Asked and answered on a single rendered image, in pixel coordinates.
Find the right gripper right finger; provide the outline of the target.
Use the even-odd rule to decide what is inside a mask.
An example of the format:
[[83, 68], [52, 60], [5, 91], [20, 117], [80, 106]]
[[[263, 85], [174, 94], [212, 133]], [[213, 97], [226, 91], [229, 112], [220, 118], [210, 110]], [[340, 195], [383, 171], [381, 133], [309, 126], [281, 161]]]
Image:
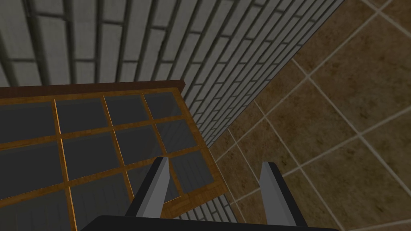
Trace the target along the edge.
[[275, 163], [262, 163], [259, 185], [269, 225], [307, 227], [307, 222]]

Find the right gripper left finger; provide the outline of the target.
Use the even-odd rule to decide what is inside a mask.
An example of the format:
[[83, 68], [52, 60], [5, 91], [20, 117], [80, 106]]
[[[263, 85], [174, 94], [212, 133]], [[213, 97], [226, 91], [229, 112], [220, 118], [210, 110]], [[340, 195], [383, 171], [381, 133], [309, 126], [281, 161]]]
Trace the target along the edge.
[[169, 180], [169, 159], [165, 156], [158, 156], [152, 163], [125, 216], [160, 218]]

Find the wooden glass-paned door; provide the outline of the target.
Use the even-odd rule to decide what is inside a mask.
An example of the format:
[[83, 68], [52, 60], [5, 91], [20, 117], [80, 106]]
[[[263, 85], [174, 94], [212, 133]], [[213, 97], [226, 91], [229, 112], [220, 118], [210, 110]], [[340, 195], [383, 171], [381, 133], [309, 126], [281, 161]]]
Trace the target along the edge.
[[0, 87], [0, 231], [122, 216], [164, 157], [161, 218], [231, 221], [185, 82]]

